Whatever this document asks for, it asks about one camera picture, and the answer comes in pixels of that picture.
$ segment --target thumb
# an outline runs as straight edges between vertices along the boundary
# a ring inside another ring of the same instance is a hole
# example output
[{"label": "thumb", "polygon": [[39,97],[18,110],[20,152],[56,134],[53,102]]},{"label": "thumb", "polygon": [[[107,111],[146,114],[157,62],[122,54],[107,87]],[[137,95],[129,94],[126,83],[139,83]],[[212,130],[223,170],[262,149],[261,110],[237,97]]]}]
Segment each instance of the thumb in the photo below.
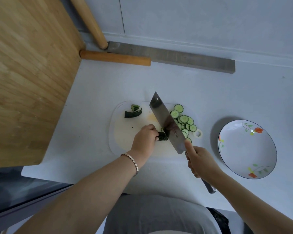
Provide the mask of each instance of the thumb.
[{"label": "thumb", "polygon": [[195,149],[193,148],[192,146],[192,143],[188,140],[185,141],[185,147],[186,147],[186,150],[187,150],[187,153],[188,153],[188,157],[190,159],[194,158],[197,156],[196,152],[195,152]]}]

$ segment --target right arm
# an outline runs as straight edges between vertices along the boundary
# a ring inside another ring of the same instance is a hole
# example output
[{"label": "right arm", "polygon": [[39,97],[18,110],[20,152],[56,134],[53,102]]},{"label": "right arm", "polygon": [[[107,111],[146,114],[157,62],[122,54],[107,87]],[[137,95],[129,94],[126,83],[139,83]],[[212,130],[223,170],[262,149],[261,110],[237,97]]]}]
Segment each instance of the right arm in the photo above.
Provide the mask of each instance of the right arm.
[{"label": "right arm", "polygon": [[188,167],[229,201],[254,233],[293,233],[293,220],[255,196],[224,173],[205,149],[185,141]]}]

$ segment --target hand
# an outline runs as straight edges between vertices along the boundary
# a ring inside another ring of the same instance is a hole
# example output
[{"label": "hand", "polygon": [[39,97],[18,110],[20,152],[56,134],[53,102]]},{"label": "hand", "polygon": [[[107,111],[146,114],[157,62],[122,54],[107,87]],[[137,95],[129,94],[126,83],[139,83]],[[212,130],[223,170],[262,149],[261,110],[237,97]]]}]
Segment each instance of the hand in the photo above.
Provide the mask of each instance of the hand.
[{"label": "hand", "polygon": [[188,167],[196,178],[203,178],[209,183],[223,171],[220,169],[212,155],[202,147],[192,146],[190,141],[185,141],[186,157],[188,160]]},{"label": "hand", "polygon": [[155,141],[158,140],[159,133],[155,126],[149,124],[141,128],[133,139],[131,150],[127,153],[131,155],[138,165],[142,167],[154,150]]}]

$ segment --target forearm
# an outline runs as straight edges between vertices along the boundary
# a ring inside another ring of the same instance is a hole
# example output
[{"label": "forearm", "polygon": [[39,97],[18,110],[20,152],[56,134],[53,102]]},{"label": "forearm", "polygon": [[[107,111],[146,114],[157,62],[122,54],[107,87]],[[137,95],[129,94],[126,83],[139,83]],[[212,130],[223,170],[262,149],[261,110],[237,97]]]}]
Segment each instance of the forearm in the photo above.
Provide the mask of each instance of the forearm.
[{"label": "forearm", "polygon": [[[138,158],[136,162],[145,161]],[[135,173],[133,162],[127,156],[119,157],[35,214],[17,234],[95,233]]]},{"label": "forearm", "polygon": [[293,220],[262,201],[225,173],[219,174],[211,184],[226,197],[254,233],[293,233]]}]

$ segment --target floral plate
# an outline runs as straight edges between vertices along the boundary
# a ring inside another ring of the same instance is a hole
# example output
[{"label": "floral plate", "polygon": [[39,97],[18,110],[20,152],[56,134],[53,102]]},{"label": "floral plate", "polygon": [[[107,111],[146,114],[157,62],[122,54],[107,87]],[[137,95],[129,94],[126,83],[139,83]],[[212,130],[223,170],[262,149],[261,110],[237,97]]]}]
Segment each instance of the floral plate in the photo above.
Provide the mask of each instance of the floral plate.
[{"label": "floral plate", "polygon": [[277,163],[277,150],[270,135],[246,120],[235,120],[223,127],[218,150],[231,171],[248,179],[268,176]]}]

